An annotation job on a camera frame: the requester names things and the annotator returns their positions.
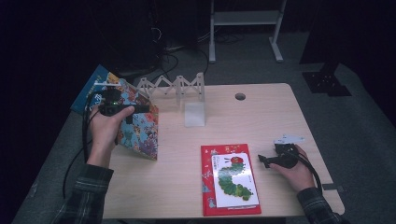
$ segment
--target plaid shirt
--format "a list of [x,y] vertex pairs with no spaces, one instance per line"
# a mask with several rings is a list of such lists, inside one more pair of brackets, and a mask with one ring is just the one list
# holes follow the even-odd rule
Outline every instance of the plaid shirt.
[[105,196],[113,170],[85,164],[72,195],[52,223],[101,223]]
[[313,224],[349,223],[334,213],[317,188],[303,189],[297,199],[304,209],[305,215]]

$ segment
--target children's book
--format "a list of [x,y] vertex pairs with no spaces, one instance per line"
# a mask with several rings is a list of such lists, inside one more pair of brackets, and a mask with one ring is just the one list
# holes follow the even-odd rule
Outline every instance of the children's book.
[[138,91],[133,85],[129,84],[125,79],[118,78],[111,72],[108,72],[102,65],[98,65],[90,79],[85,84],[82,91],[79,93],[77,99],[72,104],[71,109],[79,114],[83,114],[87,98],[93,94],[90,106],[100,104],[102,96],[99,93],[108,85],[96,84],[117,84],[111,86],[121,91],[119,104],[123,105],[149,105],[149,113],[133,114],[133,122],[122,121],[119,134],[118,143],[128,147],[134,152],[149,158],[157,160],[158,155],[158,116],[159,110],[156,105],[153,105],[149,98],[142,92]]
[[247,144],[201,146],[204,216],[260,214]]

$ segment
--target wooden tabletop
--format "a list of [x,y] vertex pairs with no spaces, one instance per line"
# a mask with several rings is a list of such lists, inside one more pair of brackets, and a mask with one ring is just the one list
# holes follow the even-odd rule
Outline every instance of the wooden tabletop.
[[[235,95],[243,93],[245,100]],[[110,162],[114,175],[106,196],[104,218],[203,217],[200,147],[248,144],[262,213],[250,217],[303,216],[304,212],[286,179],[259,162],[257,155],[274,157],[275,139],[299,135],[299,146],[320,176],[332,178],[288,84],[205,86],[205,127],[184,126],[183,103],[197,102],[186,94],[181,105],[174,94],[154,93],[159,107],[158,160],[150,161],[117,146]],[[324,190],[334,212],[343,214],[338,192]]]

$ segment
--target white book cover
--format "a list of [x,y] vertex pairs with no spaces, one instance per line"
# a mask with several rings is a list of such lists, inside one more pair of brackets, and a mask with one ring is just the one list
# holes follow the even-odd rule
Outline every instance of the white book cover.
[[259,204],[257,190],[246,153],[212,156],[217,207]]

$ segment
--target hand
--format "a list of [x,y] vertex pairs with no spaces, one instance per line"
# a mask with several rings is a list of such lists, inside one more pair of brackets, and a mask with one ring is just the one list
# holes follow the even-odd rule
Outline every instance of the hand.
[[[298,151],[301,154],[307,157],[306,153],[299,146],[297,145],[295,146],[297,147]],[[293,189],[297,192],[315,186],[314,177],[312,176],[312,173],[300,161],[298,161],[297,164],[291,169],[284,168],[274,163],[271,163],[270,167],[280,172],[283,176],[285,176],[288,179],[291,186],[293,187]]]
[[123,119],[134,113],[134,107],[128,106],[119,113],[107,117],[99,112],[99,106],[93,107],[91,112],[92,150],[87,160],[88,164],[108,168],[111,151],[115,147],[120,124]]

